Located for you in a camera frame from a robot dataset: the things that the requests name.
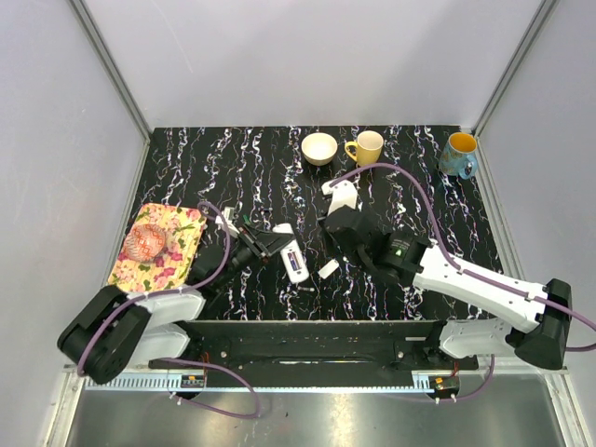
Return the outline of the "white remote control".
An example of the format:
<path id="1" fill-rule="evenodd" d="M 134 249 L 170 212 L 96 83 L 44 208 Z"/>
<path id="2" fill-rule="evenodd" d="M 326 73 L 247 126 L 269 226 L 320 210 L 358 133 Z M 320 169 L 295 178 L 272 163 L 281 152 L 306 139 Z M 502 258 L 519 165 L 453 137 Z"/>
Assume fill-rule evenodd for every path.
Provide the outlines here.
<path id="1" fill-rule="evenodd" d="M 305 258 L 289 223 L 281 223 L 272 228 L 274 233 L 291 235 L 291 242 L 280 252 L 290 283 L 299 284 L 309 278 Z"/>

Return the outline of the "blue purple battery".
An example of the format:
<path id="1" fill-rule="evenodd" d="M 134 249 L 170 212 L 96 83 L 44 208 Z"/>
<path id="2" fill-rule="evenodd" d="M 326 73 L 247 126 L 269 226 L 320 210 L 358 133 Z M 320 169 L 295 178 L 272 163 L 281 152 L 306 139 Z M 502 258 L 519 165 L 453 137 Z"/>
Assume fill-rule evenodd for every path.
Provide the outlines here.
<path id="1" fill-rule="evenodd" d="M 301 270 L 300 263 L 298 261 L 298 258 L 296 257 L 296 253 L 294 251 L 290 251 L 288 253 L 288 259 L 289 259 L 291 268 L 294 272 L 298 272 Z"/>

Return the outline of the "white battery cover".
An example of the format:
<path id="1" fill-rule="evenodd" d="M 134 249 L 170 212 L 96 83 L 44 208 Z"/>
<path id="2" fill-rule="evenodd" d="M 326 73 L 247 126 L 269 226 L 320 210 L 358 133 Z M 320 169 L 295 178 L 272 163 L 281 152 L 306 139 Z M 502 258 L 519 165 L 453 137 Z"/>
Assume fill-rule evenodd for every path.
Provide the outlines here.
<path id="1" fill-rule="evenodd" d="M 322 279 L 328 278 L 338 267 L 339 263 L 336 260 L 332 259 L 319 269 L 318 275 Z"/>

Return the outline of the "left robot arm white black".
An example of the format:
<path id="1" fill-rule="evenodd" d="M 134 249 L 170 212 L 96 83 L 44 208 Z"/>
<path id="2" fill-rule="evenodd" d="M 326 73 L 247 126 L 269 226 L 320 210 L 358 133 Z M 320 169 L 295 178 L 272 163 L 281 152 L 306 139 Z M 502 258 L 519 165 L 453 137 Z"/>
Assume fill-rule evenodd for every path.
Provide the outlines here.
<path id="1" fill-rule="evenodd" d="M 99 385 L 135 365 L 180 357 L 190 344 L 182 323 L 197 319 L 244 269 L 284 254 L 295 241 L 288 223 L 270 230 L 244 223 L 230 231 L 236 235 L 228 247 L 210 245 L 197 252 L 173 292 L 102 287 L 62 331 L 57 348 Z"/>

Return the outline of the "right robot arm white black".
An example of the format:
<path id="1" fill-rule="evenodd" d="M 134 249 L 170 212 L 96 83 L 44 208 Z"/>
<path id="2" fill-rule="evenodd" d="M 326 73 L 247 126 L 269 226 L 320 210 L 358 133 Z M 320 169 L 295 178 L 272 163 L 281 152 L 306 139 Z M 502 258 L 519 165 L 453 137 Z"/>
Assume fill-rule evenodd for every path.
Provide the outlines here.
<path id="1" fill-rule="evenodd" d="M 507 356 L 543 370 L 562 368 L 570 330 L 571 286 L 507 277 L 444 252 L 433 239 L 384 232 L 364 213 L 343 206 L 321 221 L 340 251 L 373 279 L 451 296 L 493 315 L 440 325 L 428 354 L 462 359 Z"/>

